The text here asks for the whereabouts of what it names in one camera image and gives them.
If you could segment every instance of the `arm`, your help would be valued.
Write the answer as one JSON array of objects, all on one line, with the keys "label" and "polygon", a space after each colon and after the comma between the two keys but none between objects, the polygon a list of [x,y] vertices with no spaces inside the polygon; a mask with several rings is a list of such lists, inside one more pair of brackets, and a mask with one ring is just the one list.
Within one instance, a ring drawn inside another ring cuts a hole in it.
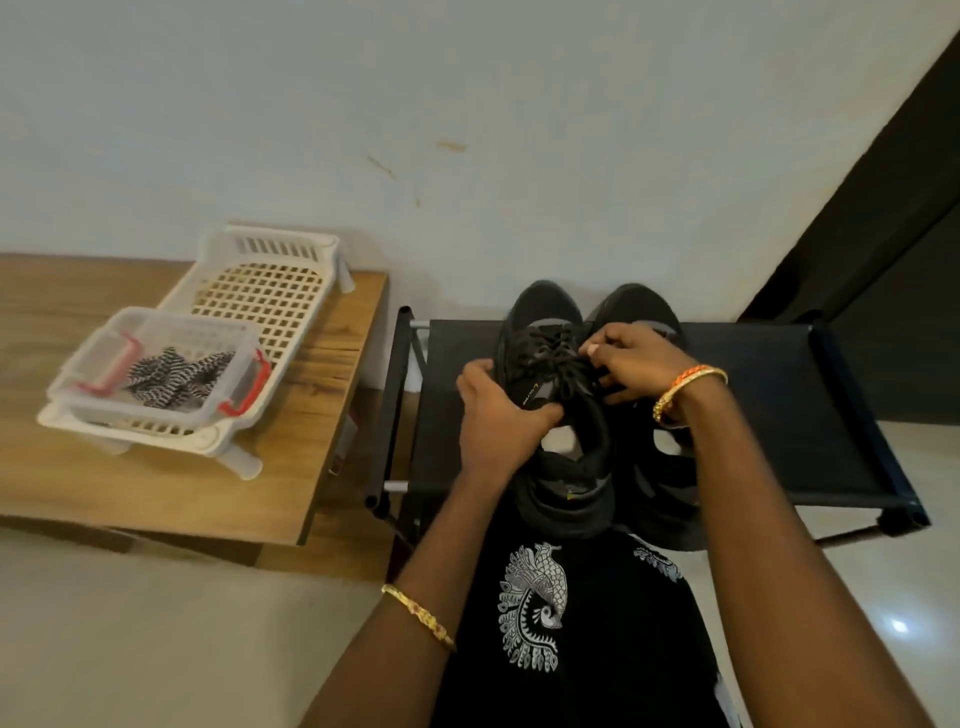
[{"label": "arm", "polygon": [[[617,346],[604,343],[610,341]],[[694,364],[646,327],[609,325],[591,359],[658,397]],[[677,395],[690,426],[720,616],[757,726],[932,726],[867,618],[814,544],[716,376]]]},{"label": "arm", "polygon": [[[526,412],[488,371],[467,364],[457,378],[464,400],[460,432],[463,470],[396,587],[428,610],[456,639],[480,547],[511,476],[563,416],[558,404]],[[398,601],[381,597],[307,710],[312,726],[426,726],[447,648]]]}]

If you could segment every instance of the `black t-shirt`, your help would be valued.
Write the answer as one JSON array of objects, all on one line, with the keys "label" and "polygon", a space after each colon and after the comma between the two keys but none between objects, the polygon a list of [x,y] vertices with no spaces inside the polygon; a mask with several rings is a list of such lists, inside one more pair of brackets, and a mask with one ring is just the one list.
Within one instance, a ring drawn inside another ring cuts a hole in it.
[{"label": "black t-shirt", "polygon": [[625,530],[532,531],[504,498],[433,726],[739,725],[677,567]]}]

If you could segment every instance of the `hand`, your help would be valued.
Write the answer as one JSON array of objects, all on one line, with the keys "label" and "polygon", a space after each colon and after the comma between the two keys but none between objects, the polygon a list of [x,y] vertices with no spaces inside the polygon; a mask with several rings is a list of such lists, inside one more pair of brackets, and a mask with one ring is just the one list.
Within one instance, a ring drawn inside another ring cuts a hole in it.
[{"label": "hand", "polygon": [[564,409],[555,402],[540,409],[520,409],[490,378],[492,368],[489,359],[478,359],[469,362],[457,377],[464,401],[460,459],[464,475],[502,493],[543,436],[563,418]]},{"label": "hand", "polygon": [[594,367],[607,367],[600,386],[626,389],[604,397],[607,404],[659,397],[673,380],[697,362],[643,324],[607,324],[584,342],[581,356]]}]

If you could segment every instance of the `person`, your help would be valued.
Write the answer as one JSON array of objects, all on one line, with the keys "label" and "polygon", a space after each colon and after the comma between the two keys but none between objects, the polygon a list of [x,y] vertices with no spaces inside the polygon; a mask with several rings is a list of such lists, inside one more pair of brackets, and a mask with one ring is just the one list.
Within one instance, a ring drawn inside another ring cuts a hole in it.
[{"label": "person", "polygon": [[[642,325],[609,324],[580,354],[609,370],[602,384],[622,385],[609,403],[659,397],[695,364]],[[508,498],[498,508],[563,410],[518,408],[490,367],[470,362],[457,379],[462,471],[396,580],[457,651],[384,595],[301,726],[737,725],[692,592],[665,557],[616,529],[537,544]],[[724,381],[690,382],[670,414],[695,443],[710,571],[753,724],[932,725]]]}]

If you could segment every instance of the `transparent plastic container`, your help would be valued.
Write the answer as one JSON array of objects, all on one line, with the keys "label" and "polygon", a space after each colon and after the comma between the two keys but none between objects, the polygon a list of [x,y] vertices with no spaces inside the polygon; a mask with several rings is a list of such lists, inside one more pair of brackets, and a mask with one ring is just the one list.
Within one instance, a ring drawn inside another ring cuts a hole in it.
[{"label": "transparent plastic container", "polygon": [[[124,308],[66,361],[47,397],[89,423],[145,421],[197,429],[243,414],[256,399],[270,375],[270,363],[257,348],[258,335],[259,327],[251,322]],[[136,361],[168,347],[187,361],[234,354],[203,402],[177,409],[148,407],[124,390],[123,382]]]}]

